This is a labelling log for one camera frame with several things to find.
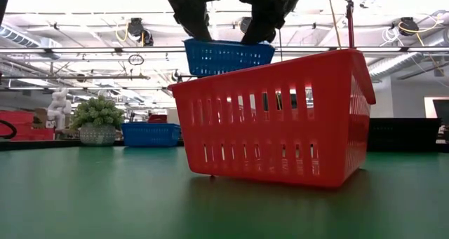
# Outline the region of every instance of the white statue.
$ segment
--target white statue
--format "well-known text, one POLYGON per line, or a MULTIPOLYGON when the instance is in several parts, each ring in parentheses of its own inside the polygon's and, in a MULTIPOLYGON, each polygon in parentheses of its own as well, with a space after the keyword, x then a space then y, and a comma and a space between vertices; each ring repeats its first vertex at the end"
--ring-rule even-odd
POLYGON ((72 103, 66 100, 68 89, 59 88, 52 95, 52 102, 47 109, 49 121, 55 121, 56 130, 65 129, 65 115, 72 111, 72 103))

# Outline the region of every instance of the ceiling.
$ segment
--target ceiling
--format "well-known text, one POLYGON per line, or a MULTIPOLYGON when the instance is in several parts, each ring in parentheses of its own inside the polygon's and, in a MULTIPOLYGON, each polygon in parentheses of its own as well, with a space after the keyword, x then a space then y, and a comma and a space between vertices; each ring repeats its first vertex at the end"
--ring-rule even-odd
MULTIPOLYGON (((345 26, 346 1, 332 0, 343 46, 348 45, 345 26)), ((441 30, 449 23, 449 4, 446 0, 355 0, 354 31, 357 46, 395 46, 397 40, 387 43, 386 31, 392 24, 398 24, 401 17, 413 17, 420 29, 431 28, 422 37, 441 30), (438 24, 435 25, 435 14, 438 24)), ((250 6, 239 0, 221 0, 208 4, 210 31, 214 39, 240 41, 239 30, 242 17, 250 16, 250 6)), ((63 48, 136 47, 132 39, 117 39, 116 31, 124 37, 124 29, 131 18, 142 18, 145 28, 154 37, 154 46, 182 46, 188 39, 181 26, 173 19, 173 10, 166 0, 9 0, 4 25, 22 32, 31 39, 52 39, 55 46, 63 48)), ((406 46, 417 43, 415 36, 399 36, 406 46)), ((277 33, 272 43, 280 46, 336 46, 337 37, 333 29, 333 17, 329 0, 300 0, 296 9, 286 17, 286 24, 277 33)), ((0 47, 22 47, 12 41, 0 38, 0 47)), ((142 54, 145 62, 141 66, 128 63, 129 53, 117 54, 62 54, 53 60, 53 71, 58 75, 77 74, 94 76, 123 76, 142 74, 150 79, 113 80, 111 86, 161 88, 173 83, 171 76, 177 70, 188 74, 185 53, 142 54)), ((284 56, 283 60, 296 58, 301 54, 284 56)), ((14 60, 26 62, 49 72, 51 59, 39 55, 9 54, 14 60)), ((367 57, 368 65, 379 57, 367 57)), ((276 55, 274 62, 281 61, 276 55)), ((89 86, 102 86, 96 80, 89 80, 89 86)), ((68 81, 67 86, 86 86, 85 83, 68 81)), ((135 90, 135 96, 142 98, 151 107, 174 107, 174 100, 163 90, 135 90)))

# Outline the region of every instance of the green table surface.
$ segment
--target green table surface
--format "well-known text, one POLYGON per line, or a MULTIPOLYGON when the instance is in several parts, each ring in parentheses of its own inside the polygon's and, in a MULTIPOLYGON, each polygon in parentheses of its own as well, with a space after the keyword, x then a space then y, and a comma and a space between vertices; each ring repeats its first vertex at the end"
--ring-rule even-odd
POLYGON ((449 238, 449 155, 371 153, 338 190, 195 175, 185 150, 0 152, 0 238, 449 238))

